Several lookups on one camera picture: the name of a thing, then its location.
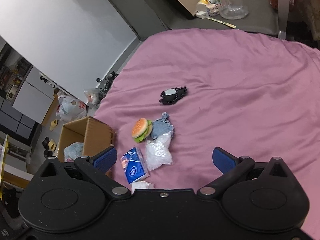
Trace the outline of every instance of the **bed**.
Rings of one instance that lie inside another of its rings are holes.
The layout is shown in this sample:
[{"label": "bed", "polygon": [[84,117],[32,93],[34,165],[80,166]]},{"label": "bed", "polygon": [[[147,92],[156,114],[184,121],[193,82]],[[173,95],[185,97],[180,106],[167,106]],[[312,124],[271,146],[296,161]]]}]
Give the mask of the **bed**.
[{"label": "bed", "polygon": [[[142,117],[170,115],[173,165],[151,171],[155,188],[199,189],[221,175],[212,150],[268,162],[282,157],[310,200],[302,227],[320,238],[320,52],[304,44],[241,30],[174,30],[148,38],[136,51],[95,117],[117,132],[114,179],[131,188],[119,158],[133,146]],[[160,93],[187,86],[175,105]]]}]

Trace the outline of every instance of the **small white box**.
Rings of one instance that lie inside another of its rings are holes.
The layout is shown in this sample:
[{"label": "small white box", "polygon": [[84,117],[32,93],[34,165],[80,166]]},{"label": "small white box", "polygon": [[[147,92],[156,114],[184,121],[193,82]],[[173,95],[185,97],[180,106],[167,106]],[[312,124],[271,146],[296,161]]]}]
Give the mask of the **small white box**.
[{"label": "small white box", "polygon": [[208,12],[197,12],[196,16],[200,19],[205,19],[205,18],[209,17],[209,14],[208,14]]}]

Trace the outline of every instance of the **logo on tissue pack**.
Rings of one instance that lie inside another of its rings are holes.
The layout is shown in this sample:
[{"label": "logo on tissue pack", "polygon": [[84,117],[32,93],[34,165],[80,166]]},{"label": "logo on tissue pack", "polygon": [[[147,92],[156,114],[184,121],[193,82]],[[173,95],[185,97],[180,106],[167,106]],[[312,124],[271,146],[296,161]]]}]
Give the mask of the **logo on tissue pack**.
[{"label": "logo on tissue pack", "polygon": [[136,175],[136,173],[137,173],[137,167],[133,166],[129,171],[129,175],[130,177],[133,177],[134,175]]}]

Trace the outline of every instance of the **blue gripper pad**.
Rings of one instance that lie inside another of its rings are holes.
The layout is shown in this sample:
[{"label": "blue gripper pad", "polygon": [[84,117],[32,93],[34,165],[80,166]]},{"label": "blue gripper pad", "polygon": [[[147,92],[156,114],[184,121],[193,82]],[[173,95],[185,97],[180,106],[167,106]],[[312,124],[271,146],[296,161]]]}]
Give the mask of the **blue gripper pad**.
[{"label": "blue gripper pad", "polygon": [[90,163],[99,171],[106,173],[116,163],[117,156],[117,150],[114,147],[109,147],[91,157]]},{"label": "blue gripper pad", "polygon": [[212,153],[213,164],[223,173],[232,170],[238,163],[239,159],[226,152],[220,147],[215,147]]}]

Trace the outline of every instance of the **toy hamburger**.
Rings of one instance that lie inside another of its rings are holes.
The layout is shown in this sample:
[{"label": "toy hamburger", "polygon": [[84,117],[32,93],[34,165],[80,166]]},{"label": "toy hamburger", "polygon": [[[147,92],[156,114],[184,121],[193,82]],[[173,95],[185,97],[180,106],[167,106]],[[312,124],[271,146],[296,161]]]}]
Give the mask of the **toy hamburger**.
[{"label": "toy hamburger", "polygon": [[131,135],[135,142],[140,143],[149,136],[152,131],[152,121],[145,118],[139,119],[132,128]]}]

